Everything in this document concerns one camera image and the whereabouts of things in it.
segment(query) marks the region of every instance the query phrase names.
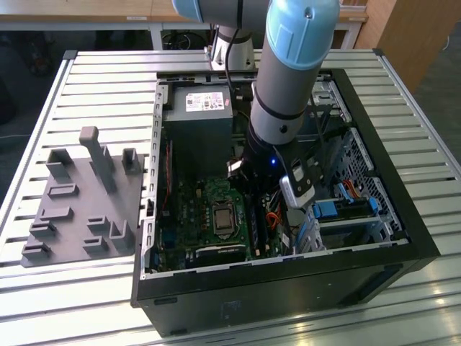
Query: sticker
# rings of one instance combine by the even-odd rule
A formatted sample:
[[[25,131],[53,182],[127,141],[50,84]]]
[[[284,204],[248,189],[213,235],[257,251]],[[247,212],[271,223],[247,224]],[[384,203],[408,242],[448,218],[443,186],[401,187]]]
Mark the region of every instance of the sticker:
[[[224,96],[222,92],[199,92],[186,96],[186,112],[202,112],[223,110]]]
[[[127,20],[147,20],[147,17],[127,17]]]
[[[285,244],[286,247],[290,247],[290,240],[285,233],[282,235],[282,243]]]

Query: wooden cabinet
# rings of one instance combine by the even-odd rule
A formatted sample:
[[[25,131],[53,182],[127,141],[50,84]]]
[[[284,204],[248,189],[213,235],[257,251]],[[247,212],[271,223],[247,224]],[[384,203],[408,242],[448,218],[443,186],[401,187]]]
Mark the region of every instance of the wooden cabinet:
[[[380,48],[414,92],[461,18],[460,0],[368,0],[355,48]]]

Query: red cable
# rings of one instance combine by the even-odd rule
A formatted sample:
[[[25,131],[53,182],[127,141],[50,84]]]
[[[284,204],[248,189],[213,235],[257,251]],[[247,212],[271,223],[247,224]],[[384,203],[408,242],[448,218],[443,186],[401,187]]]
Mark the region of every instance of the red cable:
[[[169,145],[166,144],[166,196],[164,204],[161,206],[161,211],[163,212],[168,201],[168,196],[170,195],[170,174],[169,174]]]
[[[343,180],[343,184],[345,184],[349,188],[349,191],[352,194],[352,197],[359,198],[359,195],[355,191],[354,185],[352,184],[350,180]]]

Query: aluminum extrusion table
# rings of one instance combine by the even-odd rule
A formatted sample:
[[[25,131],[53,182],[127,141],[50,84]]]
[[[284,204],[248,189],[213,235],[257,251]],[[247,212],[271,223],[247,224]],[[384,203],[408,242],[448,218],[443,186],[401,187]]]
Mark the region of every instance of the aluminum extrusion table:
[[[332,51],[323,67],[346,69],[442,256],[401,278],[370,303],[161,340],[142,310],[130,306],[133,256],[27,269],[19,265],[45,189],[44,162],[50,149],[66,147],[72,157],[87,155],[77,145],[79,131],[95,125],[100,129],[99,140],[111,154],[132,146],[148,155],[156,72],[207,67],[199,51],[80,52],[62,62],[0,210],[0,343],[402,345],[459,341],[460,166],[388,61],[371,50]]]

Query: power supply label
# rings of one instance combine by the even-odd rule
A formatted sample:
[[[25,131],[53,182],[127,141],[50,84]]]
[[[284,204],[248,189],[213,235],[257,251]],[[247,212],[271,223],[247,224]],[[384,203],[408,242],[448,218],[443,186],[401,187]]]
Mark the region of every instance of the power supply label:
[[[222,92],[198,92],[186,96],[186,112],[223,109],[224,96]]]

